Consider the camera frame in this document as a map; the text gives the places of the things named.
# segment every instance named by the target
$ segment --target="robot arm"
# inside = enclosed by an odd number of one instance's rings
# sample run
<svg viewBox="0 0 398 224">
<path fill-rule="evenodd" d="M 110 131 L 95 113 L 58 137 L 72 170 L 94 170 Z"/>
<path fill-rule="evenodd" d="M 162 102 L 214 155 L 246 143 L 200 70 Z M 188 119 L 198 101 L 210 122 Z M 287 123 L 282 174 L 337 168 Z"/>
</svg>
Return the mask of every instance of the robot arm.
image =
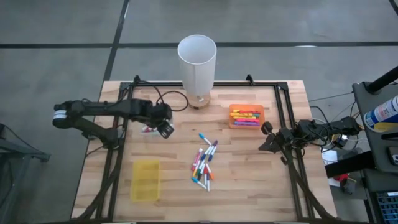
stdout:
<svg viewBox="0 0 398 224">
<path fill-rule="evenodd" d="M 66 101 L 54 106 L 53 125 L 57 128 L 76 128 L 83 131 L 85 137 L 96 136 L 106 147 L 114 147 L 118 142 L 116 128 L 103 128 L 83 116 L 120 116 L 138 121 L 151 128 L 157 128 L 163 138 L 174 131 L 169 125 L 172 110 L 168 104 L 153 105 L 150 100 L 131 99 L 110 102 Z"/>
</svg>

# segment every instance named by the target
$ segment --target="red marker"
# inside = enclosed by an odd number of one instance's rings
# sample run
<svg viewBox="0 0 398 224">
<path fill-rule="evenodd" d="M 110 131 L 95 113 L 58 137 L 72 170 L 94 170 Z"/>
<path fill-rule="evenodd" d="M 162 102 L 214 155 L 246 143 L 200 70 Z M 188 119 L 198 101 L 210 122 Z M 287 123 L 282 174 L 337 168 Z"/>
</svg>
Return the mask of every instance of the red marker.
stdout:
<svg viewBox="0 0 398 224">
<path fill-rule="evenodd" d="M 261 113 L 260 111 L 239 111 L 239 113 Z"/>
<path fill-rule="evenodd" d="M 203 149 L 200 148 L 199 151 L 198 151 L 198 153 L 197 153 L 197 156 L 196 156 L 196 158 L 195 158 L 195 162 L 193 162 L 193 164 L 192 164 L 192 167 L 191 167 L 191 170 L 192 170 L 192 171 L 195 170 L 195 167 L 196 167 L 197 164 L 199 163 L 199 158 L 200 158 L 200 154 L 201 154 L 202 151 L 203 151 Z"/>
</svg>

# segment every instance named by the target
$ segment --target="red object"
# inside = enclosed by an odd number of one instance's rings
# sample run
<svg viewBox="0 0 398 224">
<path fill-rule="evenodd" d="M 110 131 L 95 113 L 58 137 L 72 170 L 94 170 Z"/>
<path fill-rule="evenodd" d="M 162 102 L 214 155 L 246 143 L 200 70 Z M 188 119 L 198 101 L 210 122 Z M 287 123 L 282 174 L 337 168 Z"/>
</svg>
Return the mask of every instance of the red object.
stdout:
<svg viewBox="0 0 398 224">
<path fill-rule="evenodd" d="M 261 113 L 260 111 L 239 111 L 239 113 L 257 113 L 257 114 L 259 114 L 259 113 Z"/>
<path fill-rule="evenodd" d="M 343 180 L 348 179 L 348 174 L 343 174 L 343 175 L 334 177 L 334 179 L 337 180 L 338 182 L 341 182 L 341 181 L 343 181 Z"/>
</svg>

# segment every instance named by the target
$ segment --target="marker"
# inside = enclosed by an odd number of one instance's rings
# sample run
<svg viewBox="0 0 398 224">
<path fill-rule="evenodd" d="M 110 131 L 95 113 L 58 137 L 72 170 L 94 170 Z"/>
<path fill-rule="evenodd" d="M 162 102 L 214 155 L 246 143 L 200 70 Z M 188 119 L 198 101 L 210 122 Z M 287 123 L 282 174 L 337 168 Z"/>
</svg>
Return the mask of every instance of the marker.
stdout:
<svg viewBox="0 0 398 224">
<path fill-rule="evenodd" d="M 234 119 L 257 119 L 257 117 L 233 116 Z"/>
<path fill-rule="evenodd" d="M 209 178 L 209 175 L 207 175 L 207 192 L 210 192 L 210 178 Z"/>
<path fill-rule="evenodd" d="M 204 186 L 203 183 L 201 183 L 199 180 L 197 180 L 197 179 L 194 178 L 194 177 L 191 177 L 191 179 L 192 179 L 192 181 L 193 181 L 194 183 L 197 183 L 200 187 L 203 187 L 204 189 L 206 189 L 206 186 Z"/>
<path fill-rule="evenodd" d="M 202 155 L 202 157 L 200 158 L 200 160 L 205 160 L 206 159 L 206 156 L 207 155 L 210 155 L 211 154 L 211 152 L 212 152 L 212 150 L 215 148 L 215 147 L 217 147 L 217 144 L 218 144 L 218 141 L 216 140 L 214 143 L 213 143 L 213 145 L 212 146 L 210 146 L 207 150 L 206 150 L 206 152 L 204 153 L 204 155 Z"/>
<path fill-rule="evenodd" d="M 202 133 L 199 133 L 199 137 L 202 138 L 203 140 L 205 140 L 205 142 L 207 144 L 209 144 L 209 146 L 211 146 L 211 142 L 209 140 L 207 140 L 207 138 Z"/>
<path fill-rule="evenodd" d="M 201 161 L 205 160 L 206 156 L 207 156 L 210 152 L 212 152 L 212 150 L 213 150 L 213 146 L 209 146 L 209 148 L 206 150 L 206 152 L 205 152 L 203 155 L 201 155 L 200 160 L 201 160 Z"/>
<path fill-rule="evenodd" d="M 210 179 L 211 179 L 211 180 L 214 180 L 213 173 L 211 172 L 211 169 L 210 169 L 210 167 L 209 167 L 208 164 L 206 164 L 206 168 L 207 168 L 207 172 L 209 173 Z"/>
<path fill-rule="evenodd" d="M 234 125 L 240 125 L 240 126 L 260 126 L 259 123 L 255 123 L 255 122 L 239 122 L 239 121 L 235 121 Z"/>
<path fill-rule="evenodd" d="M 234 113 L 261 113 L 260 111 L 234 110 Z"/>
<path fill-rule="evenodd" d="M 255 123 L 260 122 L 258 119 L 236 119 L 236 121 L 240 121 L 240 122 L 247 121 L 247 122 L 255 122 Z"/>
<path fill-rule="evenodd" d="M 201 176 L 203 175 L 203 171 L 205 170 L 205 164 L 203 163 L 203 165 L 200 168 L 200 173 L 198 174 L 198 180 L 200 181 Z"/>
<path fill-rule="evenodd" d="M 217 146 L 214 147 L 214 149 L 212 150 L 212 152 L 210 153 L 209 159 L 207 160 L 207 162 L 210 162 L 213 159 L 214 153 L 216 152 Z"/>
<path fill-rule="evenodd" d="M 197 156 L 195 157 L 195 161 L 193 162 L 192 167 L 191 167 L 191 170 L 192 170 L 192 171 L 195 170 L 195 167 L 197 166 L 197 163 L 199 163 L 199 158 L 200 158 L 200 154 L 201 154 L 202 151 L 203 151 L 203 149 L 202 149 L 202 148 L 199 148 L 199 151 L 198 151 L 198 153 L 197 153 Z"/>
<path fill-rule="evenodd" d="M 254 116 L 252 113 L 230 113 L 230 116 Z"/>
<path fill-rule="evenodd" d="M 197 163 L 197 166 L 195 166 L 195 170 L 193 171 L 192 177 L 195 177 L 197 175 L 198 168 L 199 168 L 199 161 Z"/>
</svg>

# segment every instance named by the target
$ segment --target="pink marker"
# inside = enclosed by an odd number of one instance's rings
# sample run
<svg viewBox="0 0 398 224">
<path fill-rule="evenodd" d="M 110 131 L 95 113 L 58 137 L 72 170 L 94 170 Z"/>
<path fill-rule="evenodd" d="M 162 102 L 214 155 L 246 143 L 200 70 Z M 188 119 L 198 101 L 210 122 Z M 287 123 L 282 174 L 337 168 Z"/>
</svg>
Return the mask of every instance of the pink marker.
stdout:
<svg viewBox="0 0 398 224">
<path fill-rule="evenodd" d="M 191 167 L 191 170 L 192 170 L 192 171 L 195 170 L 195 167 L 196 167 L 197 164 L 199 163 L 199 158 L 200 158 L 200 154 L 201 154 L 202 151 L 203 151 L 203 149 L 202 149 L 202 148 L 199 148 L 199 151 L 198 151 L 198 153 L 197 153 L 197 156 L 195 157 L 195 162 L 193 162 L 192 167 Z"/>
</svg>

